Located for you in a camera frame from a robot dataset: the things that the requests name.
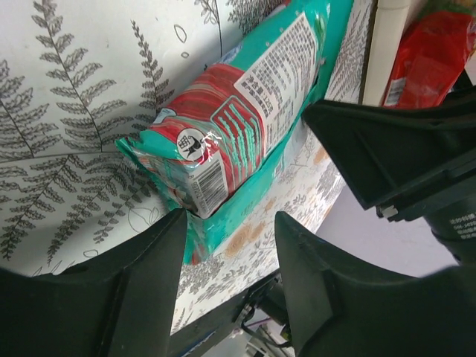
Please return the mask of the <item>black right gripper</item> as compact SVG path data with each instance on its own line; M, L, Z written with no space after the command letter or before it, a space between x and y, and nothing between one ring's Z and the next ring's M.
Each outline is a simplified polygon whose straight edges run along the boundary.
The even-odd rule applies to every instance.
M475 266L475 98L400 110L322 100L303 119L365 209L424 216L461 266Z

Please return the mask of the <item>teal tissue packet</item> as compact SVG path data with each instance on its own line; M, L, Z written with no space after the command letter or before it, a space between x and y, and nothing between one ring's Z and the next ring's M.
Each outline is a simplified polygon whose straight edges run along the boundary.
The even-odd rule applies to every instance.
M187 213L186 264L205 261L304 142L300 116L326 93L351 1L285 1L119 151Z

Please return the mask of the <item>red candy bag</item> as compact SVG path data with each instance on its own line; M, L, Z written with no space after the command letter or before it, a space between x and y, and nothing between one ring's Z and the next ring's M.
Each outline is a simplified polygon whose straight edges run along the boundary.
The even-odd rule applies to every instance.
M382 105L440 105L475 52L475 2L428 1L404 32Z

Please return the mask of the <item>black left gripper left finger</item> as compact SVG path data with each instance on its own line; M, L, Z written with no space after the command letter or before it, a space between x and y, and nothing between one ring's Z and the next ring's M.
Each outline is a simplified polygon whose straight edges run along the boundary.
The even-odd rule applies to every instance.
M165 356L187 234L176 209L63 273L1 271L3 356Z

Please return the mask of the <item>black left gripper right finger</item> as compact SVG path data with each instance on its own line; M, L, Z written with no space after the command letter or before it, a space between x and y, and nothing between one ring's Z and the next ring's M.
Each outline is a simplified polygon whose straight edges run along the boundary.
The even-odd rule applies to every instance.
M298 356L473 356L475 269L411 277L334 246L284 212L274 233Z

